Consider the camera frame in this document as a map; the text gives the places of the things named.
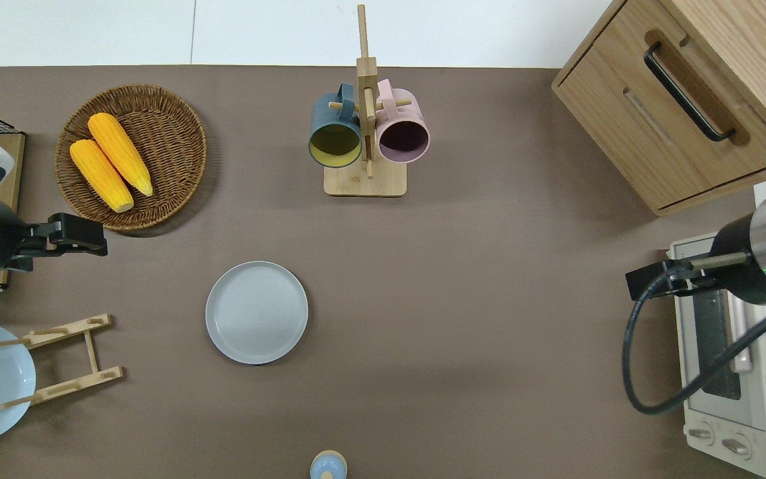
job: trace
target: oven window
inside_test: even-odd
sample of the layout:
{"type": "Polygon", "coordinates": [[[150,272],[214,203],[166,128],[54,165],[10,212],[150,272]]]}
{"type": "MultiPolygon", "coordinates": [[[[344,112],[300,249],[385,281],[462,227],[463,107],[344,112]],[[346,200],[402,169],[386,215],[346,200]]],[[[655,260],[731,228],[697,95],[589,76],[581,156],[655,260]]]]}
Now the oven window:
{"type": "MultiPolygon", "coordinates": [[[[726,292],[704,291],[696,293],[694,300],[694,318],[696,318],[696,349],[699,353],[700,370],[714,357],[729,346],[726,328],[729,324],[726,292]]],[[[711,395],[726,399],[741,399],[741,379],[729,366],[715,374],[714,378],[702,387],[711,395]]]]}

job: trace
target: oven door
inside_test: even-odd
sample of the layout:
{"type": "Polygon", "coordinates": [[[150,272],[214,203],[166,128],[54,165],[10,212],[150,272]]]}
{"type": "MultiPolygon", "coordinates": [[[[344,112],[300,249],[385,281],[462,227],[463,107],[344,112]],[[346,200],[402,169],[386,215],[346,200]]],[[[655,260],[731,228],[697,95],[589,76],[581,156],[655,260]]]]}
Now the oven door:
{"type": "MultiPolygon", "coordinates": [[[[672,245],[672,257],[681,259],[709,251],[713,236],[679,241],[672,245]]],[[[759,307],[744,303],[726,290],[704,291],[678,297],[679,354],[682,356],[682,384],[699,375],[705,366],[732,344],[734,337],[754,325],[759,307]]],[[[766,429],[763,413],[766,372],[757,344],[720,370],[714,379],[691,395],[688,407],[718,418],[766,429]]]]}

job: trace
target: toaster oven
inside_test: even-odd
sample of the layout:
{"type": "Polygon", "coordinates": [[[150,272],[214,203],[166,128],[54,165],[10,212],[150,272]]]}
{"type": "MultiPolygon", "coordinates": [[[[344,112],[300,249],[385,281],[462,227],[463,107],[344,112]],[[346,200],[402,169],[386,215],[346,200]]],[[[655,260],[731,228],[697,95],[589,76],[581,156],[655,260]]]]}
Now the toaster oven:
{"type": "MultiPolygon", "coordinates": [[[[671,259],[710,251],[714,234],[673,243],[671,259]]],[[[682,384],[735,337],[766,316],[726,290],[676,297],[682,384]]],[[[684,434],[692,448],[766,477],[766,334],[684,401],[684,434]]]]}

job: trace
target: dark green mug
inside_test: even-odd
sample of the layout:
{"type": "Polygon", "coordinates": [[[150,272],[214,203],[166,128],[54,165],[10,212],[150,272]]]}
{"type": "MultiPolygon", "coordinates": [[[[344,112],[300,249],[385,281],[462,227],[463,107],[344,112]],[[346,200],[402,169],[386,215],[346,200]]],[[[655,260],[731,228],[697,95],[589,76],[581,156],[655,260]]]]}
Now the dark green mug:
{"type": "Polygon", "coordinates": [[[341,84],[338,93],[325,94],[313,105],[309,154],[323,166],[341,168],[359,158],[362,135],[354,105],[353,85],[348,82],[341,84]],[[331,102],[341,103],[341,108],[330,107],[331,102]]]}

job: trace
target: pink mug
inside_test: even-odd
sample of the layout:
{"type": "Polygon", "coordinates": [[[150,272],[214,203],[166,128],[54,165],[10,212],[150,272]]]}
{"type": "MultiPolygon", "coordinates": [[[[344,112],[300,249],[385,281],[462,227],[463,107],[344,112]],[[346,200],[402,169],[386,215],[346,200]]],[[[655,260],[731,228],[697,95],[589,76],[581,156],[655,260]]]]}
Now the pink mug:
{"type": "Polygon", "coordinates": [[[430,134],[416,97],[403,88],[392,88],[389,80],[377,84],[383,109],[376,113],[377,151],[389,161],[410,163],[422,157],[430,145],[430,134]],[[396,106],[398,100],[410,105],[396,106]]]}

